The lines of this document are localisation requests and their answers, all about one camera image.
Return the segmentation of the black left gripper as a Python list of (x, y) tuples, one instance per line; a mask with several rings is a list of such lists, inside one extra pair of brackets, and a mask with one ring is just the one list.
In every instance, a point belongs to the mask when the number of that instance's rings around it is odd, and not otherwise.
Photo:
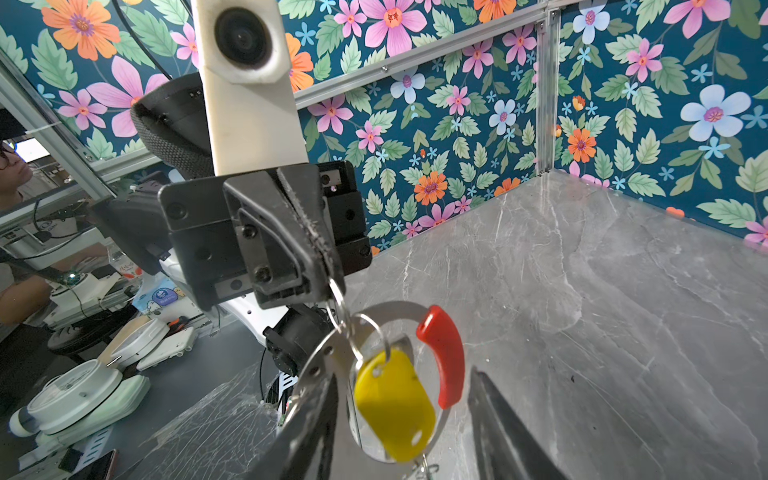
[(158, 200), (183, 282), (204, 309), (246, 293), (262, 309), (321, 303), (372, 262), (346, 161), (176, 183)]

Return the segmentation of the silver keyring with keys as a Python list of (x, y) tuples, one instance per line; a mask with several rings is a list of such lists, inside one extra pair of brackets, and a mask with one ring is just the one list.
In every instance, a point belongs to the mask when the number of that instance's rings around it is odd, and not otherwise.
[[(436, 468), (428, 455), (463, 396), (465, 353), (454, 321), (439, 306), (410, 301), (351, 313), (336, 284), (332, 292), (334, 328), (300, 373), (285, 425), (309, 390), (333, 375), (339, 405), (329, 479), (433, 478)], [(435, 398), (417, 373), (408, 335), (387, 335), (391, 323), (413, 327), (432, 352), (439, 387)]]

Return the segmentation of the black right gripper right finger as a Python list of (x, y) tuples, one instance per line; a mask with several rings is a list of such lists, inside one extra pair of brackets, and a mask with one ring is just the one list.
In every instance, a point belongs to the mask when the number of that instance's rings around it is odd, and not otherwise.
[(481, 479), (565, 480), (490, 377), (473, 368), (468, 406)]

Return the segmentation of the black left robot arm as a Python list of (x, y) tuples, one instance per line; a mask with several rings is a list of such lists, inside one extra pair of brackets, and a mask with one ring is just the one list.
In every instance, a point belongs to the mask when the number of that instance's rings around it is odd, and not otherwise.
[(146, 273), (171, 279), (202, 310), (235, 315), (298, 373), (330, 333), (320, 282), (372, 260), (363, 199), (347, 161), (216, 176), (198, 74), (141, 97), (129, 117), (181, 180), (154, 174), (92, 206), (99, 230)]

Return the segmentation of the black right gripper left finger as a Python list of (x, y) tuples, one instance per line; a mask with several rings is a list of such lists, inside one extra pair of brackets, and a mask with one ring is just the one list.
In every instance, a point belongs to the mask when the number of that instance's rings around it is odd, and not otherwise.
[(294, 417), (243, 479), (329, 479), (339, 396), (337, 380), (325, 376), (312, 387)]

